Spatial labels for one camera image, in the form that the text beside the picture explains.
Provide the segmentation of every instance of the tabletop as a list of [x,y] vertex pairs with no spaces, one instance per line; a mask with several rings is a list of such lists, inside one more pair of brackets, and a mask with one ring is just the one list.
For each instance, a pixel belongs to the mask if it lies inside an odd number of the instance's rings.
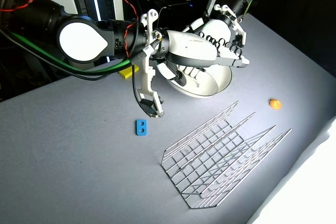
[[[118,74],[69,77],[0,103],[0,223],[245,223],[336,114],[336,79],[254,17],[242,26],[251,63],[233,68],[220,94],[191,98],[153,78],[163,118],[146,118]],[[221,205],[191,210],[160,166],[163,152],[236,101],[229,121],[256,112],[246,132],[293,130]],[[137,119],[147,136],[136,136]]]

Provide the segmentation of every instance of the green wire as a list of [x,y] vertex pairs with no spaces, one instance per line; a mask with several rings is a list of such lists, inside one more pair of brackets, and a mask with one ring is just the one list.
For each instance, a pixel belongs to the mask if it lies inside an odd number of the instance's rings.
[[32,43],[31,41],[29,41],[28,39],[26,39],[25,37],[21,36],[21,35],[18,35],[18,34],[15,34],[15,33],[12,33],[16,38],[18,38],[19,40],[21,40],[23,43],[27,44],[28,46],[34,48],[35,50],[39,51],[40,53],[44,54],[45,56],[49,57],[50,59],[58,62],[59,64],[62,64],[64,65],[65,67],[67,68],[71,68],[73,70],[76,70],[76,71],[80,71],[80,72],[83,72],[83,73],[100,73],[100,74],[104,74],[105,71],[109,71],[109,70],[116,70],[118,68],[121,68],[121,67],[124,67],[126,66],[127,64],[130,63],[130,60],[124,60],[116,65],[113,65],[111,67],[108,67],[108,68],[104,68],[104,69],[100,69],[100,70],[93,70],[93,71],[84,71],[84,70],[81,70],[79,68],[75,68],[71,65],[68,65],[66,63],[64,63],[63,61],[55,58],[54,56],[52,56],[51,54],[47,53],[46,51],[44,51],[43,49],[41,49],[40,47],[38,47],[37,45],[35,45],[34,43]]
[[246,7],[246,10],[244,11],[243,17],[245,17],[245,15],[247,14],[248,9],[250,8],[250,5],[252,3],[253,0],[251,0],[251,2],[248,4],[248,6]]

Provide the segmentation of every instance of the blue lego brick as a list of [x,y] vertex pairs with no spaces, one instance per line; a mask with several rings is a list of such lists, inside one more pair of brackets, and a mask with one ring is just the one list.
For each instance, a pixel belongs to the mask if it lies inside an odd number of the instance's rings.
[[138,136],[146,136],[147,135],[147,120],[137,120],[136,134]]

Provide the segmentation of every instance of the blue toy brick with holes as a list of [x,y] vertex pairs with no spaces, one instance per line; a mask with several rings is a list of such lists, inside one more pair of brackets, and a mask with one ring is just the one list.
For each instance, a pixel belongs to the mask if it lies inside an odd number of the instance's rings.
[[136,134],[138,136],[146,136],[147,135],[147,120],[137,120]]

